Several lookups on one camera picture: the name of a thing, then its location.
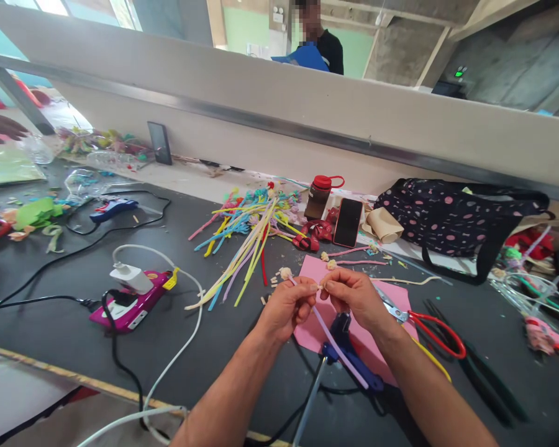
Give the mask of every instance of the pink paper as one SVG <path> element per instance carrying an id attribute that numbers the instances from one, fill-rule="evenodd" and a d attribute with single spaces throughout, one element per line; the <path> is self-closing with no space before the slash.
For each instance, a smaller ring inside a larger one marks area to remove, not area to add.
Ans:
<path id="1" fill-rule="evenodd" d="M 306 276 L 319 283 L 321 282 L 321 279 L 327 275 L 327 273 L 329 273 L 329 270 L 327 270 L 327 263 L 309 255 L 305 256 L 304 262 L 302 263 L 302 269 L 300 270 L 300 276 Z M 385 292 L 389 298 L 391 298 L 400 310 L 404 312 L 410 310 L 410 301 L 408 300 L 408 291 L 406 289 L 386 282 L 378 281 L 378 283 L 381 290 Z M 321 301 L 319 299 L 319 294 L 320 292 L 317 294 L 316 307 L 321 314 L 323 321 L 327 327 L 330 328 L 331 324 L 334 322 L 336 312 L 330 300 Z M 410 335 L 418 340 L 416 328 L 412 323 L 406 322 L 404 324 L 404 329 L 406 329 Z M 307 319 L 305 324 L 296 327 L 294 335 L 296 336 L 296 340 L 299 345 L 316 353 L 321 352 L 323 343 L 327 341 L 319 321 L 312 314 Z M 379 352 L 379 348 L 377 348 L 373 337 L 368 331 L 362 329 L 362 327 L 354 319 L 354 316 L 352 317 L 352 323 L 350 324 L 350 339 L 361 360 L 371 369 L 371 371 L 375 374 L 379 374 L 385 383 L 398 386 L 393 374 L 391 374 L 391 371 L 385 363 L 383 356 Z"/>

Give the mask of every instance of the green wall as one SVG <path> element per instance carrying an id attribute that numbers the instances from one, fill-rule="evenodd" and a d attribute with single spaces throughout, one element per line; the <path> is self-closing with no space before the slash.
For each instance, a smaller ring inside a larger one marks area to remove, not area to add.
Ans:
<path id="1" fill-rule="evenodd" d="M 228 50 L 231 52 L 246 54 L 247 43 L 262 47 L 269 46 L 267 15 L 225 7 L 224 22 Z M 294 51 L 302 39 L 299 23 L 294 24 L 292 31 L 292 51 Z M 342 43 L 344 76 L 362 79 L 373 46 L 373 36 L 343 29 L 330 28 L 329 32 Z"/>
<path id="2" fill-rule="evenodd" d="M 225 35 L 228 50 L 247 53 L 247 43 L 269 46 L 269 17 L 242 9 L 224 8 Z"/>

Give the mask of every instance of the paper roll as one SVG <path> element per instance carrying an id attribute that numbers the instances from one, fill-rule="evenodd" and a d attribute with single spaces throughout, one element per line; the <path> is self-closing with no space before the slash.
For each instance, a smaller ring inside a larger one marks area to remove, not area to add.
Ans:
<path id="1" fill-rule="evenodd" d="M 404 231 L 404 227 L 385 208 L 377 208 L 365 213 L 362 229 L 377 236 L 384 244 L 395 242 Z"/>

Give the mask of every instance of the smartphone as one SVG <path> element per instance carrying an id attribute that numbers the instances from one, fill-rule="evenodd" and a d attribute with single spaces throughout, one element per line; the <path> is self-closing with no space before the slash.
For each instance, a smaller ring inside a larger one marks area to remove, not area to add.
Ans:
<path id="1" fill-rule="evenodd" d="M 168 132 L 163 124 L 147 121 L 149 134 L 151 135 L 151 144 L 155 150 L 155 161 L 164 165 L 172 164 L 172 154 L 170 153 L 170 144 L 168 143 Z"/>
<path id="2" fill-rule="evenodd" d="M 334 244 L 354 248 L 358 236 L 358 225 L 362 215 L 362 202 L 342 199 L 340 212 L 335 223 Z"/>

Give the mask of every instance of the black polka dot bag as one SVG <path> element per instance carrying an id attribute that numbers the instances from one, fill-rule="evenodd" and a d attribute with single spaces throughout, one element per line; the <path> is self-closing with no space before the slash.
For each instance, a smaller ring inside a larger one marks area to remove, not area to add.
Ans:
<path id="1" fill-rule="evenodd" d="M 546 194 L 527 189 L 444 180 L 400 179 L 382 193 L 385 207 L 404 227 L 402 238 L 422 247 L 433 271 L 472 284 L 485 282 L 501 247 L 524 216 L 547 213 Z M 447 256 L 476 255 L 477 275 L 436 266 L 429 250 Z"/>

